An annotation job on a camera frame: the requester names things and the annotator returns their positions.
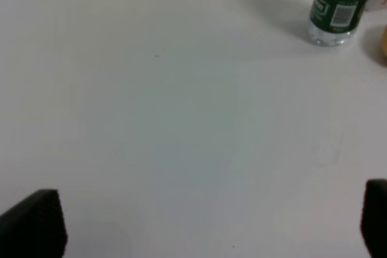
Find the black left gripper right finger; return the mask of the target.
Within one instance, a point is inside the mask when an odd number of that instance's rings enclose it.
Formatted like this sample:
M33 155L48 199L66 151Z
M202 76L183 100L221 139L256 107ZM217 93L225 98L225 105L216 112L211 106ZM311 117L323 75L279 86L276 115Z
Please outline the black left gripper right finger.
M360 231L370 257L386 257L386 179L366 182Z

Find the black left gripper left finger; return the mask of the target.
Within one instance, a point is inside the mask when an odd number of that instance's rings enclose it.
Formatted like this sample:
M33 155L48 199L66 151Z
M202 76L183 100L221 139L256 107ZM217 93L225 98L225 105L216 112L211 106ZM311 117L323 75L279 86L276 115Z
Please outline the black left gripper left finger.
M56 189L40 189L1 215L1 257L63 257L67 242Z

